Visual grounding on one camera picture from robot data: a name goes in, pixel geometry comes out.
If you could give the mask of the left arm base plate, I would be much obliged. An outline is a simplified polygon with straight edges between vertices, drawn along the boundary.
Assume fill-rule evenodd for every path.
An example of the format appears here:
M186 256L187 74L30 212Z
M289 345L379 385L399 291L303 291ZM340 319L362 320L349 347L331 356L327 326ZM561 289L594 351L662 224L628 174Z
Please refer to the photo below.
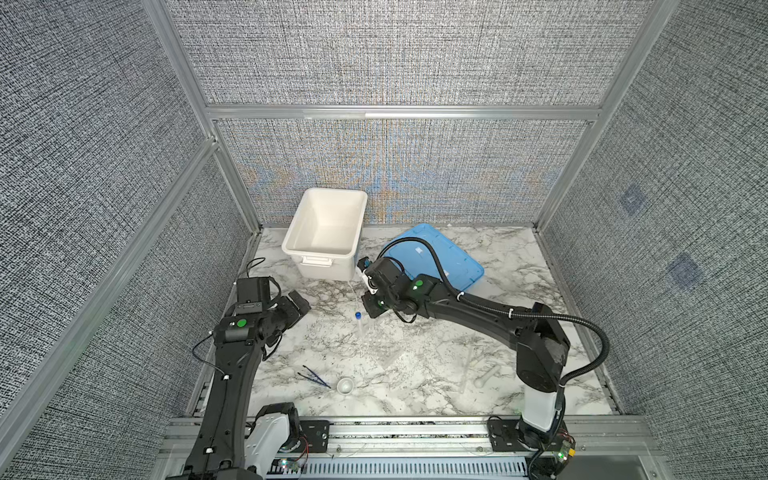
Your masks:
M299 427L284 414L258 418L245 439L245 455L325 453L328 448L331 423L326 420L300 420Z

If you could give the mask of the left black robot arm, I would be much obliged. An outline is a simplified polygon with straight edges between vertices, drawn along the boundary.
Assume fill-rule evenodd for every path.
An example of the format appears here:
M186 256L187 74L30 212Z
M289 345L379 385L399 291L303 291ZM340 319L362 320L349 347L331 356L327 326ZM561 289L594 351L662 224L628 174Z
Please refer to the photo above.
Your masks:
M275 294L272 288L278 289ZM264 479L283 447L300 441L296 407L269 405L246 430L255 374L286 331L311 307L271 276L239 278L236 296L212 330L214 378L197 439L177 479Z

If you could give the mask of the blue plastic lid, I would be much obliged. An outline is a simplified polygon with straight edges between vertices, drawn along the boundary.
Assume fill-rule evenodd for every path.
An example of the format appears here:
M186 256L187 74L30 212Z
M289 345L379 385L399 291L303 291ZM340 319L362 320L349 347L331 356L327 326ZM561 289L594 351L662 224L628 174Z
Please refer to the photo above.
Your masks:
M476 260L433 226L426 223L419 224L398 236L397 239L406 237L420 238L432 246L446 278L457 290L470 288L484 276L485 270ZM400 261L405 272L412 279L420 274L440 279L434 259L420 242L402 242L389 248L384 255Z

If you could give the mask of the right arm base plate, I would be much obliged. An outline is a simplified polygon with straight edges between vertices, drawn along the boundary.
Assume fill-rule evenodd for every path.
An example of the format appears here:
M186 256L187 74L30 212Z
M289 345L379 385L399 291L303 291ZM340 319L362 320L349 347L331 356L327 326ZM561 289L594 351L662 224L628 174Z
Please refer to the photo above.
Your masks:
M545 452L562 456L573 454L576 448L575 438L567 431L564 423L558 428L552 427L550 431L542 432L523 425L518 417L492 415L486 420L486 428L493 452L534 453L543 447Z

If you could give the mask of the blue-capped test tube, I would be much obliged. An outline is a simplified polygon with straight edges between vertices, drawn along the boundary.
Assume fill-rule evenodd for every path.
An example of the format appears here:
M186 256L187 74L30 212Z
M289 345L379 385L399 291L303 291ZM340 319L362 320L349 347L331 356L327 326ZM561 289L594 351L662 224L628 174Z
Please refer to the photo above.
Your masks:
M358 337L361 341L363 341L366 338L366 333L367 333L366 322L362 316L362 313L359 311L355 313L355 319L356 319Z

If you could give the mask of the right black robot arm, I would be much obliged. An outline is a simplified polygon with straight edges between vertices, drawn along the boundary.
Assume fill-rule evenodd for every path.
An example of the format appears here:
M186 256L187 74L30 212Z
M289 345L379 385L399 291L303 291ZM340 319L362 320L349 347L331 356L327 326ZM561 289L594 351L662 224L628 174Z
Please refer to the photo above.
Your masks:
M437 275L411 277L401 261L388 255L389 250L403 243L422 245ZM487 335L516 352L516 376L524 384L518 441L530 451L545 450L560 432L567 383L596 370L610 352L607 334L589 320L555 313L542 303L530 308L505 305L458 289L450 282L434 247L422 238L395 239L375 259L360 259L357 270L367 288L361 300L370 318L390 311L406 324L419 317L445 320ZM563 369L571 342L561 326L563 322L591 330L601 344L595 359L568 373Z

